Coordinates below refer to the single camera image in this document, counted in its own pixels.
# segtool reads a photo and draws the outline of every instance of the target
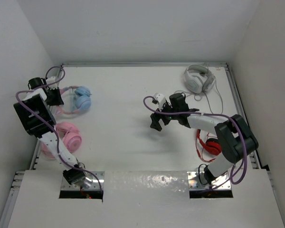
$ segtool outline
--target black cable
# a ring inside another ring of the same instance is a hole
[[[198,177],[199,177],[199,181],[200,181],[200,183],[201,183],[202,185],[206,185],[207,183],[206,183],[206,184],[203,184],[203,183],[201,182],[201,179],[200,179],[200,168],[201,168],[201,166],[202,166],[202,165],[207,166],[207,164],[200,164],[200,165],[199,165]]]

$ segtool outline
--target blue headphones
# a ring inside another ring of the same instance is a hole
[[[60,90],[60,94],[62,95],[64,92],[69,89],[76,89],[74,93],[78,96],[75,100],[75,107],[77,108],[74,111],[66,112],[60,106],[57,106],[57,109],[64,114],[77,114],[79,112],[84,112],[91,107],[91,92],[85,86],[69,86]]]

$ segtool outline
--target pink ear cup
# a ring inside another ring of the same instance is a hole
[[[63,131],[63,132],[75,132],[75,133],[79,132],[79,129],[74,124],[69,122],[57,123],[56,129],[58,131]]]
[[[78,133],[70,132],[65,135],[62,141],[65,144],[68,151],[72,153],[80,147],[82,139]]]

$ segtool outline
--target headphones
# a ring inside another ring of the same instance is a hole
[[[81,136],[79,134],[79,129],[69,122],[61,122],[56,124],[56,130],[58,134],[63,134],[62,142],[66,146],[67,150],[70,153],[75,152],[81,145]],[[41,151],[45,156],[49,158],[54,158],[51,151],[47,148],[47,146],[42,143]]]
[[[64,92],[68,91],[69,89],[76,89],[75,94],[78,96],[75,100],[75,107],[76,110],[67,112],[63,110],[60,106],[57,106],[57,109],[64,113],[64,114],[77,114],[79,112],[84,112],[91,107],[91,92],[85,86],[69,86],[65,87],[60,90],[60,94],[62,95]]]
[[[188,66],[184,75],[186,87],[196,94],[210,91],[216,82],[209,69],[196,64]]]
[[[215,138],[208,138],[206,143],[204,143],[201,138],[200,138],[200,129],[198,129],[197,133],[196,133],[196,139],[199,140],[201,146],[207,151],[209,152],[210,154],[212,155],[216,155],[218,156],[221,152],[222,152],[222,148],[219,144],[219,141]],[[199,155],[199,157],[205,161],[202,156],[200,155],[200,152],[198,150],[198,148],[196,147],[197,149],[197,153]]]

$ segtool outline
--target white table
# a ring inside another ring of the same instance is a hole
[[[189,199],[186,171],[202,163],[196,131],[171,121],[157,132],[143,106],[147,95],[159,92],[168,98],[185,90],[181,78],[186,66],[65,67],[60,87],[89,87],[93,104],[76,118],[57,116],[57,121],[80,129],[78,160],[89,170],[105,171],[104,202],[58,199],[60,167],[39,157],[36,170],[24,175],[9,227],[283,227],[266,171],[253,170],[250,162],[244,181],[232,186],[234,198]],[[217,77],[224,114],[236,114],[239,107],[224,66],[210,70]],[[209,99],[212,110],[220,112],[214,90]],[[187,103],[209,112],[205,97],[196,102],[191,96]]]

